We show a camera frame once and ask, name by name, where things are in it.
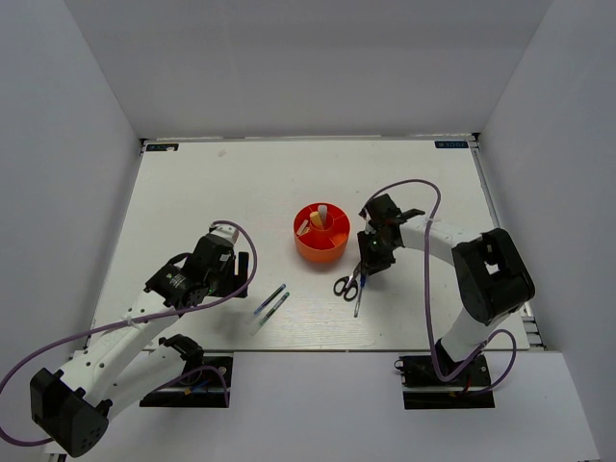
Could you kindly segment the blue ballpoint pen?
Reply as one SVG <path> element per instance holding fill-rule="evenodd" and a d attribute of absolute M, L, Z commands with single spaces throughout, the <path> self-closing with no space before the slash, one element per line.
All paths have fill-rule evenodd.
<path fill-rule="evenodd" d="M 363 291 L 364 291 L 364 288 L 365 288 L 366 279 L 367 279 L 367 276 L 364 273 L 362 273 L 361 276 L 359 277 L 358 291 L 357 291 L 357 296 L 356 296 L 356 299 L 355 299 L 355 307 L 354 307 L 354 312 L 353 312 L 353 317 L 354 318 L 358 318 L 358 316 L 359 316 L 360 307 L 361 307 L 361 301 L 362 301 L 362 295 L 363 295 Z"/>

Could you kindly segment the black handled scissors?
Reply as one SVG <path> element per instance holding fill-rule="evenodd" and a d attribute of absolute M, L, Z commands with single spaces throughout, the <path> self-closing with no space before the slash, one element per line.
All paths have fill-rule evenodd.
<path fill-rule="evenodd" d="M 355 278 L 354 271 L 355 268 L 351 275 L 339 278 L 333 286 L 334 295 L 347 302 L 355 300 L 357 296 L 358 280 Z"/>

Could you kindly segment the blue gel pen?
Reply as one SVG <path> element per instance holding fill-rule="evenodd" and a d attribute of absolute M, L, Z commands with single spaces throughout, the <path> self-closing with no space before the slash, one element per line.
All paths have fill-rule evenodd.
<path fill-rule="evenodd" d="M 253 317 L 257 317 L 279 294 L 286 289 L 286 284 L 281 284 L 253 311 Z"/>

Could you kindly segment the green gel pen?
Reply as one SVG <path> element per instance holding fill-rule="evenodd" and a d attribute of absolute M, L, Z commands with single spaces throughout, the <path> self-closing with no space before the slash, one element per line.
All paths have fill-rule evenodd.
<path fill-rule="evenodd" d="M 250 334 L 252 336 L 255 336 L 269 321 L 270 319 L 274 316 L 274 314 L 280 309 L 280 307 L 283 305 L 283 303 L 289 298 L 290 293 L 286 292 L 285 294 L 283 294 L 275 303 L 274 305 L 268 310 L 268 312 L 261 317 L 255 324 L 254 326 L 251 328 L 250 330 Z"/>

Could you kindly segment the white rectangular eraser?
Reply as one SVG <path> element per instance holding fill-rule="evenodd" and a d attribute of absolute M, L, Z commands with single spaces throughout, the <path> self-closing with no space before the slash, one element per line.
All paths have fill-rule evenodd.
<path fill-rule="evenodd" d="M 298 227 L 298 229 L 296 230 L 296 235 L 302 236 L 304 233 L 306 233 L 309 230 L 309 223 L 310 220 L 309 219 L 305 219 L 300 226 Z"/>

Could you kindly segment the yellow highlighter marker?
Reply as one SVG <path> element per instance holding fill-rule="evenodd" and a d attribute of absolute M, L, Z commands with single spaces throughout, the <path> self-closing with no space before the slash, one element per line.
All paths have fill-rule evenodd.
<path fill-rule="evenodd" d="M 319 211 L 312 212 L 310 214 L 311 225 L 318 230 L 324 230 L 326 225 L 326 216 Z"/>

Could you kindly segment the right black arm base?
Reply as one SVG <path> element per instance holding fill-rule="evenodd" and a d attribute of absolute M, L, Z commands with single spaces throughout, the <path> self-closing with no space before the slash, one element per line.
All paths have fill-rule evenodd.
<path fill-rule="evenodd" d="M 496 407 L 488 363 L 479 355 L 450 382 L 441 381 L 428 355 L 400 356 L 394 363 L 401 378 L 405 410 L 466 410 Z"/>

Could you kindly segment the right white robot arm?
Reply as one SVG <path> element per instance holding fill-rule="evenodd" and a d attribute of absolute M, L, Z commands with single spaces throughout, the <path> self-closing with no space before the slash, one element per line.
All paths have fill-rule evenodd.
<path fill-rule="evenodd" d="M 401 211 L 388 194 L 368 200 L 357 234 L 358 276 L 387 270 L 398 249 L 423 252 L 423 296 L 432 367 L 442 382 L 466 376 L 470 363 L 501 332 L 500 325 L 534 298 L 535 286 L 509 233 L 502 228 L 466 231 L 418 209 Z M 453 267 L 462 309 L 449 331 L 434 337 L 431 320 L 430 259 Z"/>

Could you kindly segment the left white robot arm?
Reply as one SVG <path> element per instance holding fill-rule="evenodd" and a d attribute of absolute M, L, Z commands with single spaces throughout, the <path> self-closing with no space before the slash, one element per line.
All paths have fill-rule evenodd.
<path fill-rule="evenodd" d="M 126 407 L 165 384 L 192 384 L 203 373 L 203 348 L 163 332 L 204 306 L 245 297 L 254 252 L 236 252 L 240 229 L 217 221 L 193 251 L 169 259 L 144 284 L 120 321 L 97 330 L 83 353 L 30 381 L 31 414 L 53 442 L 76 458 L 102 438 Z"/>

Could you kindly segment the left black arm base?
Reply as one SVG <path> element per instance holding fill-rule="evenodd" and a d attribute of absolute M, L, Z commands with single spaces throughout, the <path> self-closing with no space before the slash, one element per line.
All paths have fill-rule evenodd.
<path fill-rule="evenodd" d="M 193 373 L 146 395 L 141 408 L 224 409 L 231 398 L 232 354 L 206 355 L 202 359 L 209 370 Z"/>

